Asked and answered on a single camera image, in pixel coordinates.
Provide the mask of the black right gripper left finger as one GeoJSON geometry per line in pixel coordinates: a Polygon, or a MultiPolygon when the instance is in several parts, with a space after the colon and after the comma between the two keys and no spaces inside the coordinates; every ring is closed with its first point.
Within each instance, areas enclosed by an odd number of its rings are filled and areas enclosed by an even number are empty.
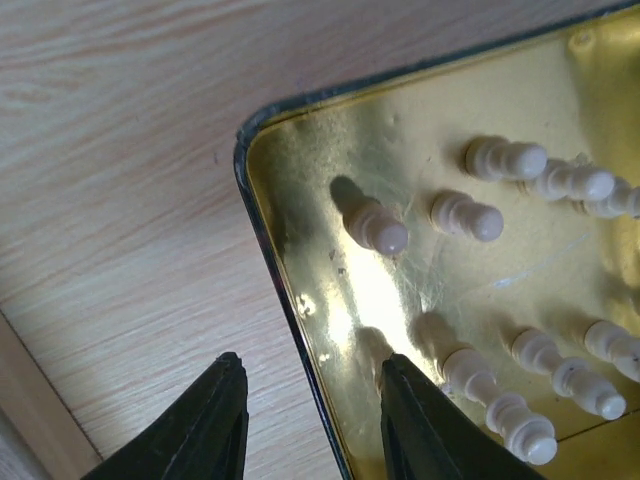
{"type": "Polygon", "coordinates": [[[142,433],[86,479],[241,479],[248,381],[234,352],[220,355],[142,433]]]}

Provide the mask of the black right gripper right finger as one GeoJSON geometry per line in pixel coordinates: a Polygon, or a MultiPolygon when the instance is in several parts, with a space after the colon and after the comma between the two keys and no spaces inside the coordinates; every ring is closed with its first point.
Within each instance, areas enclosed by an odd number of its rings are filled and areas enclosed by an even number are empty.
{"type": "Polygon", "coordinates": [[[540,479],[491,440],[406,356],[381,367],[381,433],[390,479],[540,479]]]}

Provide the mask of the white chess piece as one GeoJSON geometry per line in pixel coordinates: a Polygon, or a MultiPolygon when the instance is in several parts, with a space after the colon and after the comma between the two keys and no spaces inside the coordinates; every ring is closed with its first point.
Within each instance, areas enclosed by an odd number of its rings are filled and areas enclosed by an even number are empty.
{"type": "Polygon", "coordinates": [[[498,239],[504,229],[503,215],[496,207],[477,202],[458,191],[445,191],[437,195],[430,217],[442,232],[466,235],[480,242],[498,239]]]}
{"type": "Polygon", "coordinates": [[[615,177],[594,166],[549,159],[542,173],[525,181],[524,186],[527,192],[547,201],[599,201],[612,193],[615,177]]]}
{"type": "Polygon", "coordinates": [[[547,162],[548,154],[541,145],[499,136],[476,138],[465,153],[467,171],[486,181],[531,180],[544,171],[547,162]]]}

